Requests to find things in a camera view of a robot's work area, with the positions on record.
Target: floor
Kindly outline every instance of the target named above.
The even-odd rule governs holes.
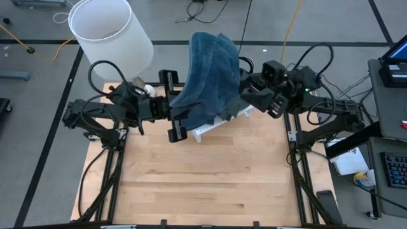
[[[155,58],[143,77],[158,81],[160,69],[174,69],[184,81],[188,75],[186,41],[196,31],[222,32],[240,41],[250,0],[230,0],[221,16],[212,24],[196,21],[175,24],[186,15],[190,0],[129,0],[144,30],[155,44]],[[209,0],[200,18],[212,20],[224,1]],[[297,0],[255,0],[251,4],[241,56],[255,63],[255,70],[268,60],[279,60]],[[334,45],[335,59],[324,73],[342,90],[367,75],[367,61],[377,59],[389,49],[389,43],[401,39],[407,31],[405,0],[307,0],[303,2],[290,33],[284,65],[296,62],[308,46],[318,41]],[[54,13],[69,11],[54,5],[35,4],[16,7],[0,1],[0,15],[11,19],[9,30],[36,53],[52,57],[58,45],[72,34],[68,24],[55,24]],[[328,52],[315,49],[303,61],[316,71],[324,66]],[[68,130],[60,122],[66,101],[94,95],[88,86],[86,72],[90,66],[79,45],[66,45],[53,62],[28,54],[24,48],[0,31],[0,69],[29,71],[30,81],[0,80],[0,97],[12,100],[14,111],[2,123],[0,133],[0,228],[65,223],[69,221],[88,141],[81,130]],[[103,80],[95,77],[98,87]],[[370,81],[354,88],[355,95],[370,88]],[[337,89],[330,87],[335,95]],[[354,97],[358,101],[362,95]],[[368,111],[375,115],[373,95],[365,100]],[[32,185],[38,162],[45,163],[31,205],[22,208]],[[342,218],[349,226],[366,228],[406,228],[406,220],[384,216],[373,221],[369,195],[334,177]]]

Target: white cable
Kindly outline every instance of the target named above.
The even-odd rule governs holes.
[[[68,2],[69,4],[71,4],[71,9],[72,9],[72,8],[74,7],[74,5],[72,4],[72,2],[70,2],[70,1],[68,1],[68,0],[67,0],[67,2]],[[55,17],[58,16],[58,15],[67,15],[67,16],[69,16],[69,13],[59,12],[59,13],[54,14],[53,17],[52,17],[52,20],[53,20],[56,24],[63,24],[63,23],[65,23],[65,22],[68,21],[68,17],[67,17],[65,20],[61,21],[61,22],[56,21],[56,20],[55,20]]]

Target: wheel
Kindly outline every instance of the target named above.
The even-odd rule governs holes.
[[[366,212],[365,214],[367,215],[367,217],[377,220],[377,217],[373,214],[373,212]]]
[[[8,19],[8,18],[4,18],[4,19],[3,19],[3,22],[4,22],[6,25],[9,25],[9,24],[11,23],[10,19]]]
[[[10,106],[10,105],[8,105],[8,107],[6,108],[6,112],[7,112],[7,113],[10,113],[10,112],[12,112],[12,111],[13,111],[13,107]]]

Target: yellow cable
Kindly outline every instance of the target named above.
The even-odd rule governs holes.
[[[281,58],[280,58],[280,61],[281,61],[281,62],[282,62],[282,60],[283,60],[283,58],[284,58],[284,50],[286,49],[286,43],[287,43],[288,35],[290,34],[291,27],[292,27],[293,24],[294,24],[295,18],[297,17],[297,14],[298,14],[298,11],[300,10],[301,3],[302,3],[302,2],[303,2],[303,0],[298,0],[298,5],[297,5],[297,8],[295,9],[295,13],[294,13],[293,19],[291,19],[290,26],[288,27],[287,34],[286,34],[286,38],[285,38],[284,44],[283,44],[283,46],[282,46]]]
[[[30,47],[27,46],[26,44],[24,44],[21,40],[19,40],[14,34],[12,34],[8,29],[6,29],[2,24],[0,24],[0,28],[2,28],[2,30],[6,31],[8,33],[8,35],[10,35],[12,38],[14,38],[14,40],[16,40],[18,43],[20,43],[20,45],[24,46],[25,49],[29,50]],[[45,57],[42,57],[40,54],[34,53],[36,57],[43,59],[43,60],[47,60],[47,61],[54,61],[57,59],[58,55],[59,55],[59,51],[61,50],[61,48],[66,45],[68,42],[72,41],[75,37],[71,37],[69,40],[63,42],[57,49],[57,52],[55,53],[55,56],[52,59],[48,59]]]

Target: white lampshade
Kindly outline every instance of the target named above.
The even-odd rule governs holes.
[[[153,44],[125,0],[82,0],[72,8],[68,23],[91,64],[109,60],[129,81],[153,59]],[[107,64],[94,70],[108,81],[121,81]]]

